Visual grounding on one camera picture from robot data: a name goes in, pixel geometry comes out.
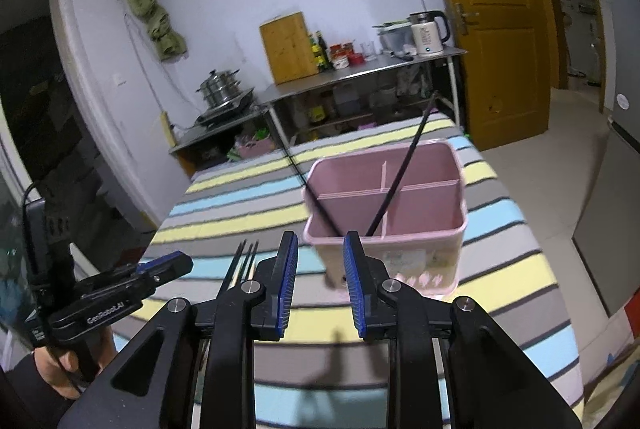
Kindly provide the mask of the person's left hand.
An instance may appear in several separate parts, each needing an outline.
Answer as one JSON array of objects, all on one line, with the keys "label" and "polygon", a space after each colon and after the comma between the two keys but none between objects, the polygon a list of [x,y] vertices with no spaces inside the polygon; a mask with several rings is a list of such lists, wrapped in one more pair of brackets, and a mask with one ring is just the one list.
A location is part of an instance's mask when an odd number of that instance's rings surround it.
[{"label": "person's left hand", "polygon": [[[99,366],[98,373],[104,371],[116,354],[113,331],[109,326],[103,327],[99,342],[92,348],[93,362]],[[40,377],[54,391],[69,400],[77,400],[81,396],[82,389],[77,380],[79,359],[74,351],[40,347],[32,351],[32,356]]]}]

